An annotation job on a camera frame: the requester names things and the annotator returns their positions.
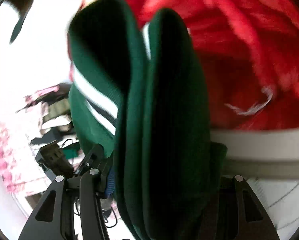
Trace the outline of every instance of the wire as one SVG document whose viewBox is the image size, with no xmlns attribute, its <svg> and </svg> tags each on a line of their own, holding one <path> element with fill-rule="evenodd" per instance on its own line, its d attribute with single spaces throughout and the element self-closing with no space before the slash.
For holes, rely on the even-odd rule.
<svg viewBox="0 0 299 240">
<path fill-rule="evenodd" d="M 68 138 L 68 139 L 65 140 L 65 142 L 63 142 L 61 149 L 63 149 L 64 144 L 65 144 L 67 141 L 69 141 L 69 140 L 71 140 L 71 141 L 72 141 L 72 144 L 73 144 L 73 140 L 72 140 L 72 138 Z"/>
<path fill-rule="evenodd" d="M 68 138 L 68 139 L 65 140 L 65 142 L 63 142 L 61 149 L 63 149 L 64 144 L 65 144 L 67 141 L 69 141 L 69 140 L 72 141 L 72 144 L 74 143 L 73 140 L 72 140 L 72 138 Z M 74 157 L 72 158 L 72 163 L 71 163 L 71 165 L 73 166 L 73 164 L 74 164 Z"/>
<path fill-rule="evenodd" d="M 112 211 L 113 211 L 113 213 L 114 213 L 114 216 L 115 216 L 115 225 L 113 225 L 113 226 L 110 226 L 110 227 L 108 227 L 108 226 L 106 226 L 107 228 L 113 228 L 114 226 L 116 226 L 117 225 L 117 216 L 116 216 L 116 214 L 115 214 L 115 212 L 114 212 L 114 209 L 111 207 L 111 209 L 112 209 Z"/>
<path fill-rule="evenodd" d="M 77 212 L 77 213 L 74 212 L 74 214 L 75 214 L 75 215 L 78 215 L 78 216 L 80 217 L 81 214 L 79 213 L 79 209 L 77 208 L 77 201 L 79 201 L 78 198 L 75 199 L 75 208 L 76 208 L 76 212 Z"/>
</svg>

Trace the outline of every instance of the red fabric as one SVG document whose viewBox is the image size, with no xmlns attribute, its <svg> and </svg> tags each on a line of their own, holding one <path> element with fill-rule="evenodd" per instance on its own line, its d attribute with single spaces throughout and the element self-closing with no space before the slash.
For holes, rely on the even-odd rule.
<svg viewBox="0 0 299 240">
<path fill-rule="evenodd" d="M 205 72 L 213 127 L 299 127 L 299 10 L 291 0 L 126 0 L 142 27 L 162 7 L 189 28 Z M 248 111 L 237 114 L 232 105 Z"/>
</svg>

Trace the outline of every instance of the olive green fabric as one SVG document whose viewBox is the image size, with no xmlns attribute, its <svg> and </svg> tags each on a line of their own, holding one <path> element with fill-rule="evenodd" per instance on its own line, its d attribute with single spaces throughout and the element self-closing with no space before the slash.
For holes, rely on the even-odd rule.
<svg viewBox="0 0 299 240">
<path fill-rule="evenodd" d="M 84 152 L 95 143 L 113 152 L 115 199 L 137 240 L 195 239 L 226 147 L 210 142 L 203 72 L 181 18 L 162 9 L 148 30 L 150 60 L 123 0 L 98 0 L 75 16 L 75 69 L 118 113 L 114 135 L 88 108 L 74 74 L 73 124 Z"/>
<path fill-rule="evenodd" d="M 45 123 L 63 114 L 68 114 L 69 111 L 70 111 L 69 100 L 67 98 L 64 98 L 60 101 L 55 102 L 54 104 L 51 104 L 48 107 L 48 114 L 43 117 L 43 121 Z"/>
</svg>

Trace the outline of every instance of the pink patterned cloth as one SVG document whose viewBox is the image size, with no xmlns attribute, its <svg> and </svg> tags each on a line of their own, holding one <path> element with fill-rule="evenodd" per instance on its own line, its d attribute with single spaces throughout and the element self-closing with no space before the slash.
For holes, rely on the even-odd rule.
<svg viewBox="0 0 299 240">
<path fill-rule="evenodd" d="M 9 193 L 33 195 L 47 189 L 49 179 L 35 161 L 26 135 L 0 122 L 0 176 Z"/>
<path fill-rule="evenodd" d="M 32 104 L 35 100 L 37 100 L 39 97 L 46 95 L 48 93 L 51 92 L 57 92 L 60 89 L 60 86 L 53 86 L 53 87 L 49 87 L 49 88 L 45 88 L 43 90 L 38 90 L 36 91 L 34 94 L 30 95 L 30 96 L 26 96 L 25 99 L 25 103 L 26 104 Z"/>
</svg>

